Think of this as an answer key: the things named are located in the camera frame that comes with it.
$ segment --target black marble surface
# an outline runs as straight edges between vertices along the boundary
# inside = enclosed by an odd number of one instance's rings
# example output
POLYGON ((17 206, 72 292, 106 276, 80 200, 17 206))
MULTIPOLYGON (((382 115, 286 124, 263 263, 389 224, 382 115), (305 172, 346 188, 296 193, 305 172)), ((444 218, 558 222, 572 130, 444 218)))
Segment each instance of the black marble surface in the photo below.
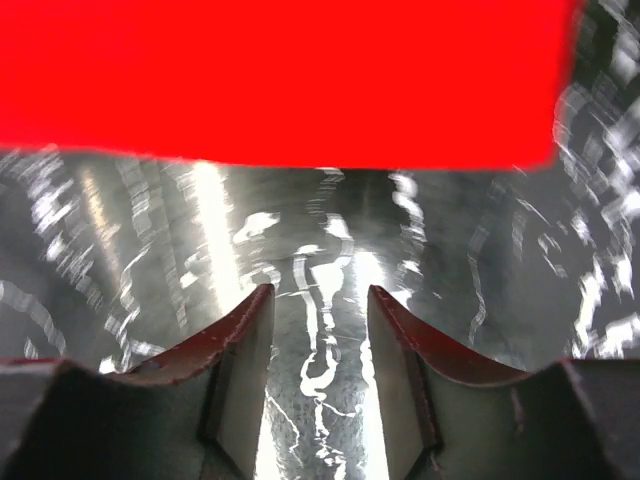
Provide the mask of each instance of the black marble surface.
POLYGON ((257 478, 385 478, 370 284, 501 362, 637 356, 636 7, 593 2, 559 160, 512 174, 0 157, 0 355, 124 371, 277 287, 257 478))

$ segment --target bright red rectangle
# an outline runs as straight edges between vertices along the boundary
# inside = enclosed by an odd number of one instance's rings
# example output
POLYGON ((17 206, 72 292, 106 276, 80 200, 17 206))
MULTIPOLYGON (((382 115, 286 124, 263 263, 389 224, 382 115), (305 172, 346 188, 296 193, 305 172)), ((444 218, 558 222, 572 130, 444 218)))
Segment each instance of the bright red rectangle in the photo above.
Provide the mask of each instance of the bright red rectangle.
POLYGON ((0 143, 264 166, 552 157, 578 0, 4 0, 0 143))

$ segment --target red object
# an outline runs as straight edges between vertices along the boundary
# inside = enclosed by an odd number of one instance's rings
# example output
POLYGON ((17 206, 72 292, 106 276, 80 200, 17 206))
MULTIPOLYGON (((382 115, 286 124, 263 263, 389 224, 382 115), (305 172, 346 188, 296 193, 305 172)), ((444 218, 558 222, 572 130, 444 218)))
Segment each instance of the red object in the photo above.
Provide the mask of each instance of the red object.
POLYGON ((578 0, 3 0, 0 144, 266 166, 548 164, 578 0))

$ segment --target glossy black surface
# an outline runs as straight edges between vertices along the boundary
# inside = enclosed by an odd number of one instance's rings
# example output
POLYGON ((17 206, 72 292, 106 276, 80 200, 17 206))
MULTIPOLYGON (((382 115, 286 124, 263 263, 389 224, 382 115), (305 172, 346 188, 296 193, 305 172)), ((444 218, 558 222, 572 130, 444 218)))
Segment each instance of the glossy black surface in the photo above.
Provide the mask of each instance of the glossy black surface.
POLYGON ((258 478, 383 478, 365 325, 380 284, 501 362, 636 355, 638 32, 583 21, 560 159, 513 174, 0 160, 0 354, 123 371, 277 287, 258 478))

